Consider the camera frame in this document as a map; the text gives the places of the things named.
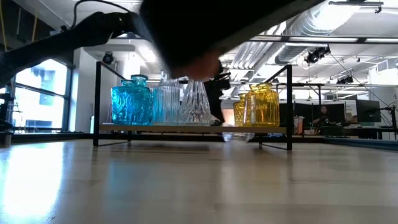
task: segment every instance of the clear glass vase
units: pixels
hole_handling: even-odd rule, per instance
[[[188,86],[184,91],[180,117],[185,125],[210,125],[210,105],[203,81],[188,81]]]
[[[146,87],[145,75],[132,75],[122,86],[111,90],[114,124],[149,125],[152,121],[152,93]]]
[[[154,88],[154,125],[178,125],[180,112],[180,84],[178,79],[169,80],[169,74],[161,71],[162,79]]]

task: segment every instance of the window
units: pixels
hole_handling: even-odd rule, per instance
[[[16,76],[12,121],[15,127],[67,129],[70,69],[55,60]]]
[[[16,127],[62,128],[64,99],[16,88],[12,118]]]
[[[65,65],[50,59],[19,72],[16,82],[64,95],[67,74],[68,68]]]

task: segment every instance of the spotlight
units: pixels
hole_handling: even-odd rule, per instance
[[[325,55],[330,54],[330,47],[318,47],[313,52],[309,52],[305,57],[304,61],[307,64],[317,63],[319,60],[325,57]]]
[[[352,76],[347,76],[347,77],[338,79],[336,84],[350,84],[350,83],[353,83],[353,82],[354,82],[353,77]]]
[[[114,60],[113,53],[112,52],[105,52],[105,55],[102,58],[102,62],[104,62],[107,65],[111,65],[113,60]]]

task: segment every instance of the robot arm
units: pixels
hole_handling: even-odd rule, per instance
[[[137,33],[132,24],[132,17],[136,16],[133,12],[96,12],[70,30],[4,52],[0,55],[0,87],[23,69],[38,65],[62,52],[106,44],[109,39],[126,32]]]

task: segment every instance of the computer monitor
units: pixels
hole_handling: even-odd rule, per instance
[[[358,122],[381,122],[380,102],[356,100]]]

